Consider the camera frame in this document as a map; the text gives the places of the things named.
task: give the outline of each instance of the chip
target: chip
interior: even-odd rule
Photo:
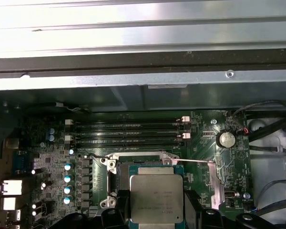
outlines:
[[[66,216],[66,210],[59,210],[60,216]]]
[[[90,199],[90,193],[82,193],[82,199]]]
[[[88,207],[90,207],[90,201],[83,201],[83,202],[82,202],[82,207],[83,207],[83,208],[88,208]]]
[[[91,189],[91,186],[86,184],[86,185],[82,185],[82,190],[83,191],[89,191]]]
[[[83,183],[88,183],[88,182],[91,181],[91,179],[92,179],[91,176],[83,176],[83,177],[82,177],[82,182],[83,182]]]
[[[83,160],[82,161],[82,166],[84,167],[88,167],[91,165],[91,160],[87,159],[87,160]]]
[[[180,175],[133,175],[130,193],[133,223],[183,221],[183,179]]]
[[[83,174],[89,174],[89,173],[91,173],[91,171],[92,171],[92,170],[91,170],[90,168],[83,168],[83,169],[82,169],[82,173],[83,173]]]

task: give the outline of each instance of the capacitor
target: capacitor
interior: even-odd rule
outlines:
[[[70,204],[70,202],[72,201],[73,197],[72,196],[67,196],[63,199],[63,203],[64,204]]]
[[[53,135],[54,133],[55,133],[55,129],[54,129],[54,128],[50,128],[50,129],[49,129],[49,134],[50,134],[50,135]]]
[[[48,181],[44,181],[41,183],[41,187],[46,188],[48,186],[51,186],[53,184],[52,181],[48,180]]]
[[[43,172],[42,168],[35,168],[35,169],[33,169],[33,170],[31,171],[31,173],[32,173],[33,175],[39,174],[39,173],[42,173],[42,172]]]
[[[69,183],[72,180],[72,175],[66,175],[63,180],[64,182]]]
[[[71,185],[69,185],[63,189],[63,192],[64,192],[64,194],[70,194],[72,189],[73,189],[73,187]]]
[[[33,216],[37,216],[39,213],[41,213],[42,212],[42,208],[37,208],[37,209],[35,209],[34,211],[32,211],[32,215]]]
[[[53,142],[55,140],[55,137],[54,137],[54,135],[49,135],[48,139],[49,139],[50,142]]]
[[[41,207],[42,204],[43,204],[42,201],[39,201],[39,202],[37,202],[35,204],[32,204],[32,209],[37,209],[37,208]]]
[[[44,148],[44,147],[46,147],[46,144],[44,142],[40,142],[40,147]]]
[[[221,148],[232,148],[236,143],[236,137],[228,130],[222,130],[216,137],[216,143]]]
[[[73,168],[73,164],[72,163],[67,163],[67,164],[65,164],[64,168],[65,168],[66,171],[69,171],[70,169]]]

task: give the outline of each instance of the silver metal frame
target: silver metal frame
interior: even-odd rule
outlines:
[[[0,58],[265,48],[286,48],[286,0],[0,1]]]
[[[141,85],[148,85],[149,89],[173,89],[186,88],[191,84],[286,82],[286,70],[233,71],[232,77],[226,76],[227,71],[116,75],[91,75],[89,73],[89,71],[25,75],[2,73],[0,74],[0,91]]]

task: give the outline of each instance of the white connector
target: white connector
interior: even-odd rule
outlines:
[[[73,125],[73,124],[74,124],[74,122],[72,119],[66,119],[65,120],[65,125]]]
[[[66,136],[65,136],[65,142],[70,142],[70,141],[73,141],[73,136],[71,136],[71,135],[66,135]]]

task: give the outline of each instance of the metal panel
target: metal panel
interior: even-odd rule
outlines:
[[[286,48],[286,0],[11,4],[0,3],[0,58]]]
[[[277,121],[277,119],[263,119],[266,125]],[[286,132],[283,130],[256,140],[251,143],[254,146],[281,146],[286,148]],[[286,179],[286,155],[274,152],[250,151],[251,168],[253,173],[253,182],[257,197],[261,189],[269,182],[274,180]],[[286,199],[286,184],[276,184],[271,187],[259,200],[259,207]],[[286,223],[286,208],[274,211],[262,216],[272,223]]]
[[[148,85],[150,90],[191,84],[286,82],[286,70],[91,75],[90,71],[1,73],[1,90]]]

